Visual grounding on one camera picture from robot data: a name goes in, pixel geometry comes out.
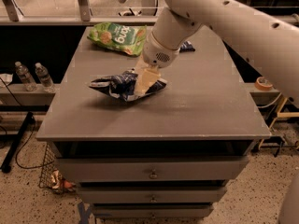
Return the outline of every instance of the white cable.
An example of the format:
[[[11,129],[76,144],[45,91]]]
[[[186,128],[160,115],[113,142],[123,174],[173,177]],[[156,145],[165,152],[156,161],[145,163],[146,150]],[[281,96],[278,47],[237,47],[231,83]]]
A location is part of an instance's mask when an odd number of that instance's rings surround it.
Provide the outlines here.
[[[269,107],[270,105],[273,105],[273,104],[279,99],[280,96],[281,96],[281,93],[280,93],[280,94],[278,95],[278,97],[275,98],[274,101],[271,102],[270,104],[268,104],[268,105],[264,105],[264,106],[258,106],[258,108],[267,108],[267,107]]]

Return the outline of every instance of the speckled floor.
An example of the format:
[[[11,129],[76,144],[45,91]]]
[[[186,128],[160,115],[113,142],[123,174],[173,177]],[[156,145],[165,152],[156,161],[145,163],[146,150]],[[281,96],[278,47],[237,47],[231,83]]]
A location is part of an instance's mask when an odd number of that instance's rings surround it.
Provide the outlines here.
[[[30,129],[24,135],[24,144],[28,144],[18,156],[19,165],[37,166],[43,161],[46,143],[37,142],[35,134],[43,119],[35,115],[37,127],[30,137]],[[18,124],[10,128],[17,129]],[[276,133],[285,134],[289,144],[293,145],[299,137],[297,123],[277,122]],[[0,149],[0,162],[6,155],[9,143]],[[258,153],[249,155],[249,164],[235,180],[227,184],[227,193],[214,203],[214,211],[203,220],[183,219],[125,219],[107,220],[106,224],[276,224],[279,208],[292,178],[299,170],[299,152],[294,147],[284,147],[275,158],[275,148],[262,148]],[[0,224],[8,223],[79,223],[78,205],[81,199],[74,193],[54,194],[49,189],[41,189],[41,168],[23,169],[12,161],[9,174],[1,173],[0,182]],[[101,223],[90,216],[88,223]]]

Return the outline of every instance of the gray tabletop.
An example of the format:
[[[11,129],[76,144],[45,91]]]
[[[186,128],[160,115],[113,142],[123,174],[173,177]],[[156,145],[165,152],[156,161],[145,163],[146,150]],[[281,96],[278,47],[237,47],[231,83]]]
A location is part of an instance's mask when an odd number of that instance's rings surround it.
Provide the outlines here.
[[[87,28],[38,131],[41,141],[237,140],[270,136],[221,39],[203,27],[161,70],[164,90],[125,103],[92,90],[96,78],[117,75],[138,58],[103,50]]]

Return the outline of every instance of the drawer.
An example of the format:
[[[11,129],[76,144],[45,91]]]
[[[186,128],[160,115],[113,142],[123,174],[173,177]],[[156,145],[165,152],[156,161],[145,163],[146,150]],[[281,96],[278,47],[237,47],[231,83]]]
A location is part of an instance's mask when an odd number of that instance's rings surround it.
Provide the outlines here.
[[[59,159],[63,176],[74,182],[179,181],[234,179],[249,162],[247,156],[181,159]]]
[[[85,203],[214,203],[225,192],[225,187],[78,188]]]
[[[95,217],[110,218],[159,218],[159,217],[207,217],[213,211],[212,206],[92,206]]]

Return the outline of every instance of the roll of tape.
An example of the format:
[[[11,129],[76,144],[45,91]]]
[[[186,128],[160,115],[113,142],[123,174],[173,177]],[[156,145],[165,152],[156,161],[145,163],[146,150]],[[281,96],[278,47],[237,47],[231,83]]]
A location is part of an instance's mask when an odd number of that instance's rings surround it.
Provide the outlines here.
[[[273,85],[265,77],[258,77],[254,85],[260,91],[271,91],[273,88]]]

